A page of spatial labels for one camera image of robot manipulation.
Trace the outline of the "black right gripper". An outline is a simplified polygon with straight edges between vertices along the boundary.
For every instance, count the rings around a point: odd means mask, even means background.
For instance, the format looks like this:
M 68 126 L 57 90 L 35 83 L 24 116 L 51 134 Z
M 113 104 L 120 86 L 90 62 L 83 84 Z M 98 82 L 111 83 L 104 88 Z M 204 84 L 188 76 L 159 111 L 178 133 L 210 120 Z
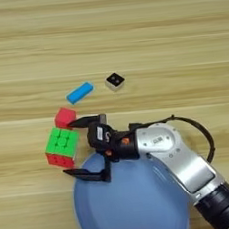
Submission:
M 136 139 L 133 132 L 112 130 L 107 126 L 105 114 L 99 116 L 80 117 L 68 124 L 70 128 L 87 128 L 90 123 L 99 123 L 100 140 L 102 141 L 102 155 L 104 156 L 105 167 L 102 172 L 90 172 L 86 169 L 64 170 L 65 174 L 74 176 L 84 181 L 106 181 L 111 180 L 111 162 L 120 160 L 138 159 Z

